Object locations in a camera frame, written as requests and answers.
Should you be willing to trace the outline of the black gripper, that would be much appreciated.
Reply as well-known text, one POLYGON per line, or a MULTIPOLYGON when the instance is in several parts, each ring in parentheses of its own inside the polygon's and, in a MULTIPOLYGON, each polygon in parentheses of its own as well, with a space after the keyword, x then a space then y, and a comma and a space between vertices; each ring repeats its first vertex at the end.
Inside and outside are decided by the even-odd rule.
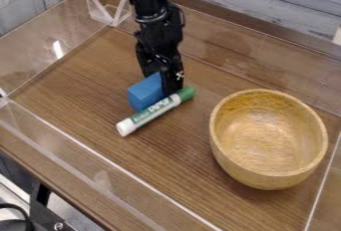
POLYGON ((182 89, 183 66, 178 45, 182 42, 182 14, 137 16, 136 57, 144 77, 160 71, 166 96, 182 89))

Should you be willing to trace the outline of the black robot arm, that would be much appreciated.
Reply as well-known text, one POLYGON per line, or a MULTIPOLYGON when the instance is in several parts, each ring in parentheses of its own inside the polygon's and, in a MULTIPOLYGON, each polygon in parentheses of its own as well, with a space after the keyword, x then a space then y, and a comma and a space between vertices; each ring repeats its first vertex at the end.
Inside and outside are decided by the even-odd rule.
POLYGON ((129 0, 139 24, 136 56, 143 75, 159 73, 164 95, 180 90, 183 65, 178 45, 182 42, 184 17, 170 0, 129 0))

